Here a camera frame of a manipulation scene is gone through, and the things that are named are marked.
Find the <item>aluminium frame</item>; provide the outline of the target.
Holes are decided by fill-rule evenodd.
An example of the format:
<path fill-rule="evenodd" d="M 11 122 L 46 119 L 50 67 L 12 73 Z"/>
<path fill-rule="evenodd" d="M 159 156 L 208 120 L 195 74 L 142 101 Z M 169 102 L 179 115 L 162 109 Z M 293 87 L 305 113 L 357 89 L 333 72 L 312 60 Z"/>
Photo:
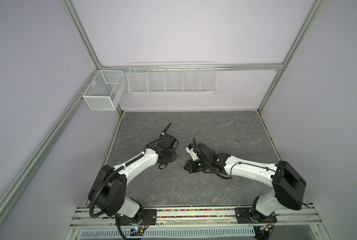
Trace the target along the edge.
<path fill-rule="evenodd" d="M 4 221 L 7 219 L 8 215 L 11 213 L 12 209 L 23 195 L 24 191 L 38 172 L 41 165 L 44 163 L 45 159 L 53 149 L 54 145 L 57 143 L 64 130 L 67 128 L 70 121 L 73 119 L 77 110 L 79 109 L 82 101 L 84 91 L 87 90 L 88 85 L 93 82 L 93 78 L 101 70 L 110 70 L 110 67 L 101 66 L 98 57 L 93 49 L 93 46 L 87 36 L 87 33 L 83 27 L 81 19 L 77 13 L 76 7 L 72 1 L 61 1 L 60 2 L 66 16 L 68 17 L 72 27 L 74 28 L 80 42 L 82 43 L 91 63 L 94 66 L 94 71 L 91 73 L 87 81 L 80 88 L 79 92 L 74 96 L 73 100 L 69 103 L 67 108 L 63 111 L 61 116 L 42 139 L 36 150 L 30 156 L 28 161 L 25 163 L 23 168 L 20 170 L 18 175 L 15 177 L 13 182 L 4 192 L 0 198 L 0 228 Z M 172 63 L 165 64 L 165 68 L 174 70 L 187 70 L 187 69 L 208 69 L 213 67 L 218 71 L 256 71 L 256 70 L 276 70 L 277 74 L 273 79 L 268 91 L 264 95 L 262 103 L 260 104 L 258 111 L 262 112 L 268 103 L 269 98 L 274 92 L 274 88 L 278 84 L 282 75 L 285 73 L 289 67 L 291 61 L 293 60 L 296 52 L 298 51 L 301 43 L 304 41 L 306 35 L 313 26 L 316 18 L 319 16 L 320 12 L 324 8 L 325 1 L 313 1 L 301 27 L 298 31 L 288 53 L 286 54 L 282 63 L 262 63 L 262 64 L 213 64 L 208 63 L 196 63 L 196 64 L 186 64 L 184 62 L 174 65 Z"/>

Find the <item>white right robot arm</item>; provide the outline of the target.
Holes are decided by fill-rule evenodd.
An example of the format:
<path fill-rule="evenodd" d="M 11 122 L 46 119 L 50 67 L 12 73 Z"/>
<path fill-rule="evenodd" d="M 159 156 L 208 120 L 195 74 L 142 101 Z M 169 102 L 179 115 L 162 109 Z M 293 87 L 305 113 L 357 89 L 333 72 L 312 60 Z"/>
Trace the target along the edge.
<path fill-rule="evenodd" d="M 189 144 L 185 150 L 190 158 L 183 168 L 190 174 L 215 174 L 224 180 L 238 176 L 271 187 L 267 194 L 256 197 L 251 207 L 235 210 L 239 223 L 274 224 L 277 222 L 277 210 L 299 211 L 304 205 L 306 181 L 286 161 L 279 161 L 277 164 L 247 161 L 230 154 L 216 154 L 207 145 L 196 142 Z"/>

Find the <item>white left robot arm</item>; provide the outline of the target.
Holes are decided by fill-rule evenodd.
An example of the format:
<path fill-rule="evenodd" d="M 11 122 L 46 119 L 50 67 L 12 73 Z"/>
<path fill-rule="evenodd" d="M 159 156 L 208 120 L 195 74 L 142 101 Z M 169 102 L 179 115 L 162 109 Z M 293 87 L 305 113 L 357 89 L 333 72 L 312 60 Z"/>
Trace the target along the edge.
<path fill-rule="evenodd" d="M 125 216 L 135 223 L 142 221 L 144 207 L 126 197 L 127 185 L 147 168 L 158 165 L 158 169 L 163 170 L 177 159 L 179 142 L 168 134 L 170 126 L 171 123 L 130 160 L 114 167 L 101 167 L 88 194 L 90 218 Z"/>

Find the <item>white mesh box basket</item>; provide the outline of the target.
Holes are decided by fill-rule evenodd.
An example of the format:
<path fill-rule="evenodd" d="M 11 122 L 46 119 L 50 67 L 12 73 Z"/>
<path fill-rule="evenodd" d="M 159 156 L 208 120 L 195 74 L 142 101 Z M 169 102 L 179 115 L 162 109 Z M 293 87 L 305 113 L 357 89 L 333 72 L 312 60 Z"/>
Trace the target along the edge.
<path fill-rule="evenodd" d="M 116 111 L 127 83 L 123 71 L 99 70 L 83 93 L 90 110 Z"/>

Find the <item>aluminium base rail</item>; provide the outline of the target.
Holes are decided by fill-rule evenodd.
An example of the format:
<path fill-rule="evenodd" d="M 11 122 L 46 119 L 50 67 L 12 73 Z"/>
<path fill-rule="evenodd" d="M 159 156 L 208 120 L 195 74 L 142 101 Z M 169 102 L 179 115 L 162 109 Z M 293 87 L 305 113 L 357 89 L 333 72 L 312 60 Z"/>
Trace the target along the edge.
<path fill-rule="evenodd" d="M 310 205 L 300 211 L 281 209 L 263 223 L 248 223 L 246 206 L 149 207 L 140 223 L 121 217 L 90 218 L 77 209 L 67 240 L 328 240 L 322 220 Z"/>

